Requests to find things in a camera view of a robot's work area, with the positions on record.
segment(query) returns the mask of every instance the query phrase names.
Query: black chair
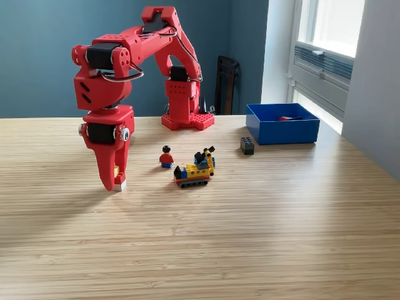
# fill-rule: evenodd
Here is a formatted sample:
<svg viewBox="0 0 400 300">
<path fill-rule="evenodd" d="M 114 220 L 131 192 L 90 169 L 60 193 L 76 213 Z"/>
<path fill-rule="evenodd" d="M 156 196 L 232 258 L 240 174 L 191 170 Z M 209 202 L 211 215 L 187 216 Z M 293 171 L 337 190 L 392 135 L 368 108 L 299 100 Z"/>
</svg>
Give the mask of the black chair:
<svg viewBox="0 0 400 300">
<path fill-rule="evenodd" d="M 234 59 L 218 56 L 214 99 L 215 114 L 221 114 L 221 106 L 223 105 L 223 85 L 227 86 L 223 114 L 232 114 L 234 88 L 237 89 L 239 94 L 240 80 L 241 71 L 239 63 Z"/>
</svg>

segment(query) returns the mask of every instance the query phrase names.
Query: window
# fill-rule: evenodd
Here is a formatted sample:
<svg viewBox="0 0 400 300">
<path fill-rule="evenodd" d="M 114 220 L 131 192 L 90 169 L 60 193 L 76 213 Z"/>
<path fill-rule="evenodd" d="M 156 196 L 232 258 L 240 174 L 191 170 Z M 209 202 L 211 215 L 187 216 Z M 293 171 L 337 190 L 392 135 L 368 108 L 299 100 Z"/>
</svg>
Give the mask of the window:
<svg viewBox="0 0 400 300">
<path fill-rule="evenodd" d="M 343 120 L 364 10 L 364 0 L 296 0 L 288 101 L 307 91 Z"/>
<path fill-rule="evenodd" d="M 303 0 L 298 41 L 354 58 L 364 0 Z"/>
<path fill-rule="evenodd" d="M 332 114 L 325 109 L 318 106 L 313 100 L 308 98 L 303 93 L 295 90 L 293 95 L 293 102 L 299 103 L 302 107 L 307 109 L 310 113 L 323 120 L 326 124 L 331 126 L 337 133 L 342 133 L 343 123 L 335 118 Z"/>
</svg>

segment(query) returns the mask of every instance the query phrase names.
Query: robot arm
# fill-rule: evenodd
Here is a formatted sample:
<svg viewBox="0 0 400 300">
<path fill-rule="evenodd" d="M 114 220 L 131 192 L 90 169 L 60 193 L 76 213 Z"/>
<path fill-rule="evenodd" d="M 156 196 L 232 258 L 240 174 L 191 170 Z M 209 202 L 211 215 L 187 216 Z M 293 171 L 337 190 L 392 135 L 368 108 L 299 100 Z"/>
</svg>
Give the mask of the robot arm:
<svg viewBox="0 0 400 300">
<path fill-rule="evenodd" d="M 214 124 L 212 114 L 199 114 L 201 69 L 175 9 L 146 7 L 142 20 L 144 26 L 105 34 L 90 46 L 72 49 L 72 60 L 81 67 L 74 78 L 77 107 L 90 111 L 79 133 L 93 149 L 100 178 L 109 191 L 114 185 L 124 186 L 134 131 L 132 107 L 119 103 L 131 93 L 131 81 L 143 76 L 139 65 L 149 56 L 155 55 L 161 73 L 169 77 L 169 114 L 162 116 L 162 123 L 172 130 L 203 130 Z M 176 56 L 183 67 L 173 66 L 170 55 Z M 129 75 L 132 69 L 137 73 Z"/>
</svg>

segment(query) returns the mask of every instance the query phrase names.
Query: blue plastic bin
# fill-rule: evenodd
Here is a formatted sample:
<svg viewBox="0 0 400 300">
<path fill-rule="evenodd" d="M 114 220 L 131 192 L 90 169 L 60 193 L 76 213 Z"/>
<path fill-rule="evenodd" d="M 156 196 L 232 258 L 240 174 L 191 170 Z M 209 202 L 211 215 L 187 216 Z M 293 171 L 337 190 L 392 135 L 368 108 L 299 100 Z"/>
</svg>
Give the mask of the blue plastic bin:
<svg viewBox="0 0 400 300">
<path fill-rule="evenodd" d="M 279 121 L 283 116 L 302 120 Z M 298 103 L 248 104 L 246 126 L 259 145 L 315 143 L 319 119 Z"/>
</svg>

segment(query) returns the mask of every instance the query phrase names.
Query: lego minifigure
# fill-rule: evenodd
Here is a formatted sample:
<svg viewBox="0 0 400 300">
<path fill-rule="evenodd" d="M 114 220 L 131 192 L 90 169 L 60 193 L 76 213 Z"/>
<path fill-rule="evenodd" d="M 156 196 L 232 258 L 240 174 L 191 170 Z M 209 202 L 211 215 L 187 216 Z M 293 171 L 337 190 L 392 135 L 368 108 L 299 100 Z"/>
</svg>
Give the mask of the lego minifigure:
<svg viewBox="0 0 400 300">
<path fill-rule="evenodd" d="M 174 165 L 173 156 L 170 155 L 171 147 L 164 146 L 162 147 L 162 151 L 164 154 L 160 156 L 159 162 L 163 168 L 172 168 Z"/>
</svg>

